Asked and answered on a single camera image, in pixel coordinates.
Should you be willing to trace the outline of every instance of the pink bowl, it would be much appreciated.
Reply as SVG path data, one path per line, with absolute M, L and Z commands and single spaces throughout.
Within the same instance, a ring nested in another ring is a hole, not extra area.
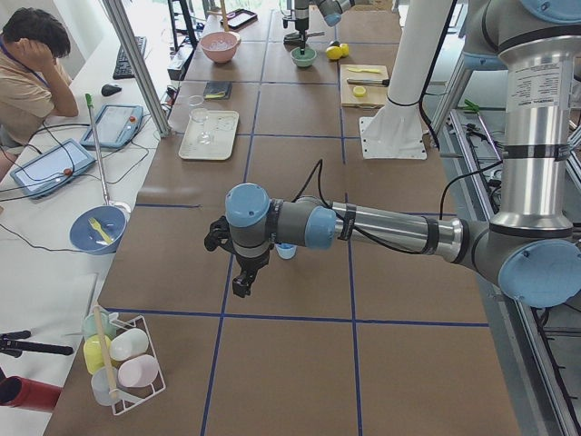
M 200 40 L 203 52 L 215 63 L 223 64 L 230 61 L 241 39 L 232 32 L 214 32 L 207 34 Z

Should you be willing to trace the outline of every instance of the beige shirt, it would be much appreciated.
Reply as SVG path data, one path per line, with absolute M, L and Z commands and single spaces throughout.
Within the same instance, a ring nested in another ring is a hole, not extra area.
M 71 78 L 58 60 L 56 68 L 70 84 Z M 53 109 L 52 95 L 46 85 L 0 51 L 0 124 L 12 139 L 27 144 Z

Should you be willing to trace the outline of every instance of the white plate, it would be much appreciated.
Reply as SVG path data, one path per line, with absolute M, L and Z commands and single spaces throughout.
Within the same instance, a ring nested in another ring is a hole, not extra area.
M 235 111 L 208 111 L 205 129 L 214 138 L 208 145 L 197 144 L 202 126 L 190 120 L 178 155 L 184 160 L 225 161 L 232 154 L 239 118 Z

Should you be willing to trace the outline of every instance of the wooden stick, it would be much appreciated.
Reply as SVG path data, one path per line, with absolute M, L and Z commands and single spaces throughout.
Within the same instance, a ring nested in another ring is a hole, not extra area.
M 224 32 L 230 32 L 230 26 L 228 25 L 228 14 L 226 14 L 226 4 L 224 0 L 220 0 L 220 9 L 222 10 L 222 24 L 224 25 Z
M 97 328 L 97 335 L 99 336 L 99 345 L 101 347 L 101 355 L 105 364 L 105 372 L 107 373 L 107 383 L 109 384 L 109 395 L 113 400 L 119 400 L 119 392 L 117 391 L 117 383 L 115 382 L 115 374 L 113 373 L 113 366 L 111 364 L 111 356 L 109 349 L 107 349 L 107 341 L 105 340 L 105 332 L 103 323 L 101 321 L 101 307 L 95 305 L 93 307 L 94 325 Z

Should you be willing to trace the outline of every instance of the cutting board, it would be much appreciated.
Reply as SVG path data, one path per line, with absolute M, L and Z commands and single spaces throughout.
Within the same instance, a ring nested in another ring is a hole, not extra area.
M 340 69 L 341 106 L 350 107 L 381 107 L 385 105 L 388 88 L 386 86 L 365 86 L 367 93 L 363 97 L 353 95 L 355 84 L 348 84 L 347 79 L 389 79 L 388 68 L 385 65 L 342 64 Z M 380 73 L 356 73 L 348 68 L 375 68 Z

